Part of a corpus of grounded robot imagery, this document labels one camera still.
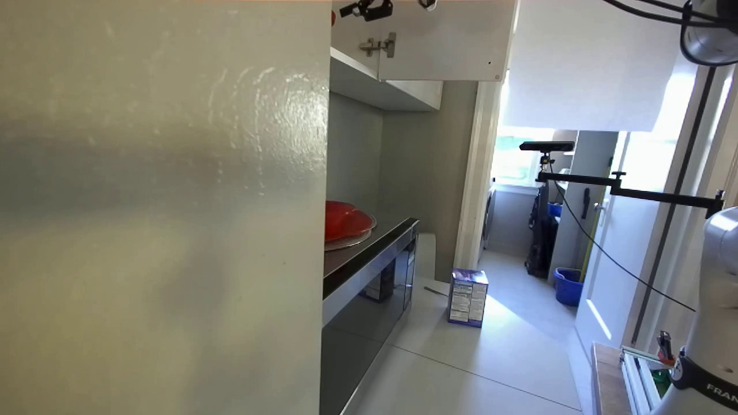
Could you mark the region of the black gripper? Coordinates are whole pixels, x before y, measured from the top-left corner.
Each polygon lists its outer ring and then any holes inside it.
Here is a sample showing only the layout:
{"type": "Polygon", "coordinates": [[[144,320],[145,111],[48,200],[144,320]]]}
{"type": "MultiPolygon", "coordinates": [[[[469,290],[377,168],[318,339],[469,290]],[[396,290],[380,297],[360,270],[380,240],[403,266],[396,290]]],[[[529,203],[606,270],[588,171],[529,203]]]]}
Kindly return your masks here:
{"type": "MultiPolygon", "coordinates": [[[[415,0],[424,11],[438,7],[438,0],[415,0]]],[[[339,8],[339,17],[360,17],[365,21],[378,21],[394,14],[394,0],[351,0],[339,8]]]]}

